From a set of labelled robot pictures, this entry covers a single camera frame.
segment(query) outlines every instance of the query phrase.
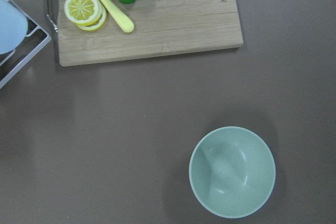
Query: cutting board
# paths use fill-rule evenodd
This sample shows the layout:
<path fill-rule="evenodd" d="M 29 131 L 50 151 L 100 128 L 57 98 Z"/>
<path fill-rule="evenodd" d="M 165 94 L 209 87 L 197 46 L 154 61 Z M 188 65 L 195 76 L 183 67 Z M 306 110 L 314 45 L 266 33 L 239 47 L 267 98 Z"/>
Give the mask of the cutting board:
<path fill-rule="evenodd" d="M 96 31 L 82 31 L 59 0 L 59 61 L 74 66 L 237 48 L 243 44 L 236 0 L 112 0 L 135 24 L 126 34 L 111 16 Z"/>

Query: light blue plate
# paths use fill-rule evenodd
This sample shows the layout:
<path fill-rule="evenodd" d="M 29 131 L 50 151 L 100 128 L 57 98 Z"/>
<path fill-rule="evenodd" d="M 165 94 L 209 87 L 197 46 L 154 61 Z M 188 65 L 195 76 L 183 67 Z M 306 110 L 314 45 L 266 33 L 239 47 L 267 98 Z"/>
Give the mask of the light blue plate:
<path fill-rule="evenodd" d="M 0 0 L 0 55 L 14 50 L 25 38 L 28 20 L 6 0 Z"/>
<path fill-rule="evenodd" d="M 207 134 L 189 164 L 197 200 L 225 218 L 245 217 L 262 207 L 275 177 L 275 162 L 266 143 L 241 127 L 223 127 Z"/>

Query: mint green bowl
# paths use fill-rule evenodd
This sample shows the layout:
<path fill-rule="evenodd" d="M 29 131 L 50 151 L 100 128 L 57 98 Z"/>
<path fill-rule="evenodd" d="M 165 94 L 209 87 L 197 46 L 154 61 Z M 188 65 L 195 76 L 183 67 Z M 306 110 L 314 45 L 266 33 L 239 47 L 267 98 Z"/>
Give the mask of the mint green bowl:
<path fill-rule="evenodd" d="M 266 143 L 241 127 L 223 127 L 197 144 L 189 180 L 197 200 L 225 218 L 241 218 L 262 207 L 272 193 L 275 163 Z"/>

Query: dish rack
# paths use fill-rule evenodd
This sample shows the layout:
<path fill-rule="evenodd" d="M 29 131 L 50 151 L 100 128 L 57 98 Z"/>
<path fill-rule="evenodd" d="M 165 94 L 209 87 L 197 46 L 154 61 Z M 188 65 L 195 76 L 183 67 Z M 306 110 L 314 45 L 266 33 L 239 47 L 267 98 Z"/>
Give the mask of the dish rack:
<path fill-rule="evenodd" d="M 50 35 L 13 0 L 6 0 L 16 7 L 28 20 L 28 31 L 24 40 L 12 51 L 0 54 L 0 89 L 27 64 L 50 41 Z"/>

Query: yellow knife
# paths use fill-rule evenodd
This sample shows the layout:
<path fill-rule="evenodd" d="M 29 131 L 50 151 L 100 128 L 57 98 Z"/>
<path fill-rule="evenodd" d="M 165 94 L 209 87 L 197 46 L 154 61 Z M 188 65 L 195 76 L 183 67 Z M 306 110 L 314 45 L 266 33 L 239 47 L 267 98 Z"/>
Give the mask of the yellow knife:
<path fill-rule="evenodd" d="M 111 14 L 115 22 L 125 33 L 130 33 L 134 30 L 134 23 L 132 22 L 132 20 L 130 20 L 125 13 L 117 8 L 114 3 L 112 3 L 110 0 L 100 1 L 106 7 L 107 11 Z"/>

